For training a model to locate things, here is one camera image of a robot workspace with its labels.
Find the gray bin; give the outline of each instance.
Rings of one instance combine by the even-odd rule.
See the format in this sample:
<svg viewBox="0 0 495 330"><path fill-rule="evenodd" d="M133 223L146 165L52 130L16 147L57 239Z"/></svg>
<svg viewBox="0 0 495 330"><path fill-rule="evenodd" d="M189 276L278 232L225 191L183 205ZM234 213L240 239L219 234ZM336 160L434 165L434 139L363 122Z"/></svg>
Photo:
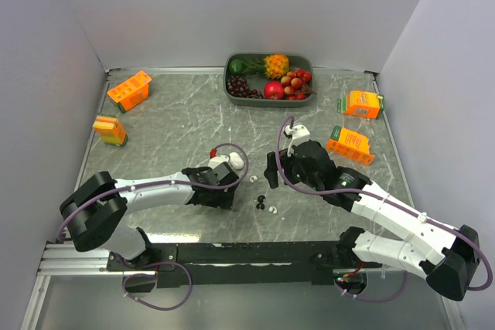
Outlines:
<svg viewBox="0 0 495 330"><path fill-rule="evenodd" d="M262 60L266 56L270 56L276 53L239 53L233 54L227 59L227 63L225 64L224 71L224 92L227 95L230 102L233 104L238 104L239 106L253 106L253 107L278 107L278 108L295 108L295 107L303 107L309 104L312 100L315 99L315 94L310 94L305 100L267 100L267 99L254 99L254 98L240 98L234 97L229 92L227 92L227 81L232 77L232 74L229 71L229 63L232 60ZM312 89L316 90L315 85L315 75L312 71L311 63L303 56L297 56L293 54L285 54L288 57L288 63L290 70L295 69L303 69L304 71L309 71L312 75L311 81L308 83L308 86ZM266 76L259 75L246 75L244 76L247 80L247 84L251 89L256 89L258 91L263 92L266 83L271 81Z"/></svg>

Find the white wall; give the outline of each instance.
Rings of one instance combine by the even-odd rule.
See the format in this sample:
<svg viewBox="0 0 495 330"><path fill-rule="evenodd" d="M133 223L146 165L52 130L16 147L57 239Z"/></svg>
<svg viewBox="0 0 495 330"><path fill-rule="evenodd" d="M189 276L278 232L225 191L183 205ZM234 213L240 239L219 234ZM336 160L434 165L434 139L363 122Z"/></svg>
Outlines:
<svg viewBox="0 0 495 330"><path fill-rule="evenodd" d="M417 206L477 229L492 264L494 30L495 0L421 0L379 76ZM492 287L467 293L467 328L493 328L493 303Z"/></svg>
<svg viewBox="0 0 495 330"><path fill-rule="evenodd" d="M19 328L104 71L67 0L0 0L0 319Z"/></svg>
<svg viewBox="0 0 495 330"><path fill-rule="evenodd" d="M70 0L106 68L222 66L293 51L380 71L418 0Z"/></svg>

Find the red apple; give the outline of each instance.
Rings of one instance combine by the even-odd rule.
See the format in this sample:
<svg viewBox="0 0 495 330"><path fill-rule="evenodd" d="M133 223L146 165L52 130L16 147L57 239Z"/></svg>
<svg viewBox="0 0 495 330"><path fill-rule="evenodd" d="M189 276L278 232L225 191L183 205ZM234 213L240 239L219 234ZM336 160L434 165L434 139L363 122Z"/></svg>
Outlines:
<svg viewBox="0 0 495 330"><path fill-rule="evenodd" d="M302 77L304 76L304 73L305 73L305 71L304 71L303 69L297 69L297 70L295 71L295 75L297 75L297 77L299 77L299 78L301 78L301 79L302 79Z"/></svg>
<svg viewBox="0 0 495 330"><path fill-rule="evenodd" d="M294 89L299 89L302 86L302 80L296 77L291 80L291 85Z"/></svg>
<svg viewBox="0 0 495 330"><path fill-rule="evenodd" d="M288 87L291 85L291 78L290 77L283 77L280 79L280 83L282 84L283 87Z"/></svg>
<svg viewBox="0 0 495 330"><path fill-rule="evenodd" d="M304 75L302 75L302 79L304 80L305 83L309 83L311 81L311 73L304 73Z"/></svg>
<svg viewBox="0 0 495 330"><path fill-rule="evenodd" d="M267 100L281 100L284 97L284 87L278 81L271 81L263 90Z"/></svg>
<svg viewBox="0 0 495 330"><path fill-rule="evenodd" d="M292 95L295 92L295 89L293 87L285 87L284 88L284 93L289 95Z"/></svg>

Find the orange carton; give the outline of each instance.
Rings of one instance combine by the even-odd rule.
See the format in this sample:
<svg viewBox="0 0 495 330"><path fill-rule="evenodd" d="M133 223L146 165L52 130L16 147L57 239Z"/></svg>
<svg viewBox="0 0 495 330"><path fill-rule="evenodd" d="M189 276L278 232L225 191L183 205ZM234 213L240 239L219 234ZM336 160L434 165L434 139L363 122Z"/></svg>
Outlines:
<svg viewBox="0 0 495 330"><path fill-rule="evenodd" d="M118 109L125 113L148 98L150 81L152 78L147 73L139 71L131 79L110 89L108 96L117 104Z"/></svg>
<svg viewBox="0 0 495 330"><path fill-rule="evenodd" d="M385 99L381 94L352 90L337 102L337 111L343 114L378 119L385 107Z"/></svg>
<svg viewBox="0 0 495 330"><path fill-rule="evenodd" d="M366 135L338 125L333 129L326 149L365 165L371 164L374 160L374 155L370 155L370 142Z"/></svg>
<svg viewBox="0 0 495 330"><path fill-rule="evenodd" d="M94 131L109 145L123 146L128 137L121 122L112 116L98 115L93 123Z"/></svg>

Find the table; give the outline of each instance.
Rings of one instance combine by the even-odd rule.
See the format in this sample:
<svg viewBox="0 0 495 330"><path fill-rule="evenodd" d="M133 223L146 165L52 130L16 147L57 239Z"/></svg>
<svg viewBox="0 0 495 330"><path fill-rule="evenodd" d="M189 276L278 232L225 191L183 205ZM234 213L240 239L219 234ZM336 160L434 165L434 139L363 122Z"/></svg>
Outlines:
<svg viewBox="0 0 495 330"><path fill-rule="evenodd" d="M135 71L111 71L109 89ZM118 116L128 132L123 148L104 144L98 136L91 143L83 180L107 170L114 178L145 179L205 165L210 149L232 141L244 148L250 162L248 177L236 190L231 211L205 206L159 206L126 215L130 227L141 227L156 243L235 243L338 240L349 226L359 226L378 235L391 236L381 226L331 206L318 196L299 194L286 186L271 190L263 177L266 154L275 149L278 127L284 117L295 115L311 138L325 145L335 125L358 131L370 138L374 163L367 167L331 154L337 165L356 168L404 202L408 192L396 152L383 118L362 119L339 114L337 99L350 90L374 91L369 73L316 72L317 99L296 109L240 107L230 103L221 74L171 74L150 72L146 101L122 114L105 97L101 112ZM266 210L255 209L255 200L265 195ZM276 206L278 214L268 212Z"/></svg>

